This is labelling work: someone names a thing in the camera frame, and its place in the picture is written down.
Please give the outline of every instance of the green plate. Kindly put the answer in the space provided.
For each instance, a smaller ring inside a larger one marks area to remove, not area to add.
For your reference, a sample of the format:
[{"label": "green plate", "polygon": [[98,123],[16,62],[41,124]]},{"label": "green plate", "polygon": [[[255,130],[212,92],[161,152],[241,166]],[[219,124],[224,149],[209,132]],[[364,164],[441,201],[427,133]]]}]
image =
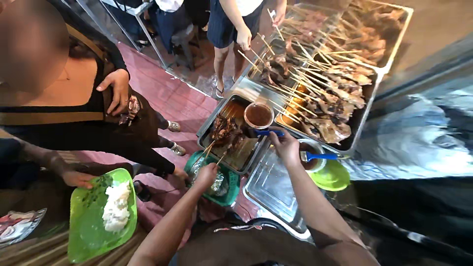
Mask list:
[{"label": "green plate", "polygon": [[340,191],[350,184],[350,174],[336,160],[327,160],[327,164],[320,171],[308,174],[319,188],[328,191]]},{"label": "green plate", "polygon": [[[131,193],[128,197],[130,217],[125,227],[118,232],[107,232],[104,228],[104,207],[108,195],[107,187],[128,182]],[[70,228],[68,256],[72,263],[86,261],[112,250],[130,239],[136,229],[136,194],[129,172],[123,168],[115,169],[94,178],[91,190],[76,188],[70,197]]]}]

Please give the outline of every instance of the white shoe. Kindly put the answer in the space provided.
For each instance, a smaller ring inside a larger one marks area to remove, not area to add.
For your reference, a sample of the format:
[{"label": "white shoe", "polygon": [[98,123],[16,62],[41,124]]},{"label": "white shoe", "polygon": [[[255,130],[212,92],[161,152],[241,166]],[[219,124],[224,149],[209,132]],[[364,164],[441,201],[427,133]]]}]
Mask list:
[{"label": "white shoe", "polygon": [[167,129],[169,129],[171,132],[180,132],[181,131],[181,125],[178,122],[171,122],[167,121],[169,125],[167,126]]},{"label": "white shoe", "polygon": [[176,142],[174,143],[174,146],[172,148],[168,149],[172,150],[178,156],[185,155],[185,149],[182,146],[178,145]]}]

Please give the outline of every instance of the plastic container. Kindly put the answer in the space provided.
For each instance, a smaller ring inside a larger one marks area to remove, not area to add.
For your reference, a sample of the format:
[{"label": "plastic container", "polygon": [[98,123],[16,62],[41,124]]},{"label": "plastic container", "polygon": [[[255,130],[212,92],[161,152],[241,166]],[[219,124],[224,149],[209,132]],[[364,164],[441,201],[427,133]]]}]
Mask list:
[{"label": "plastic container", "polygon": [[[196,151],[194,154],[189,158],[187,163],[185,164],[184,171],[189,173],[191,170],[192,165],[194,165],[197,158],[203,153],[203,151]],[[218,161],[213,157],[209,156],[204,161],[207,165],[209,163],[217,163]],[[229,206],[231,205],[235,199],[237,198],[238,192],[240,191],[240,175],[235,173],[234,171],[230,170],[224,165],[219,164],[220,172],[224,175],[224,177],[228,180],[228,192],[223,196],[211,196],[207,193],[204,193],[204,198],[217,203],[220,206]]]},{"label": "plastic container", "polygon": [[[268,122],[264,124],[256,124],[255,121],[251,121],[251,117],[255,115],[266,116],[268,118]],[[267,106],[264,103],[254,102],[246,107],[245,112],[243,113],[243,117],[245,118],[245,122],[250,127],[256,129],[264,129],[272,124],[274,120],[274,111],[271,107]]]},{"label": "plastic container", "polygon": [[[318,154],[325,154],[324,149],[316,141],[312,139],[298,139],[299,143],[306,143],[316,150]],[[317,164],[309,170],[306,170],[307,173],[315,173],[320,171],[327,163],[327,159],[317,159]]]}]

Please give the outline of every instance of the green plastic basket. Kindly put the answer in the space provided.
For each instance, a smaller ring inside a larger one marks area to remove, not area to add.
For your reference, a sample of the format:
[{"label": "green plastic basket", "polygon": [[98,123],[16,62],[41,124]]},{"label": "green plastic basket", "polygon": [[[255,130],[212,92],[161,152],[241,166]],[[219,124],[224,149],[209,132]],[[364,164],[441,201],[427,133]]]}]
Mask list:
[{"label": "green plastic basket", "polygon": [[[191,170],[192,165],[194,165],[195,161],[202,153],[203,151],[196,151],[185,164],[184,171],[186,171],[189,174],[189,171]],[[209,156],[204,161],[204,164],[207,165],[212,162],[217,163],[218,161],[215,160],[213,157]],[[240,191],[240,175],[223,165],[219,165],[219,166],[220,166],[219,171],[223,174],[223,176],[226,179],[228,179],[228,192],[225,195],[220,196],[220,197],[211,196],[211,195],[208,195],[207,193],[204,193],[203,196],[204,198],[212,202],[215,202],[220,206],[229,206],[235,201],[235,199],[237,198],[238,192]]]}]

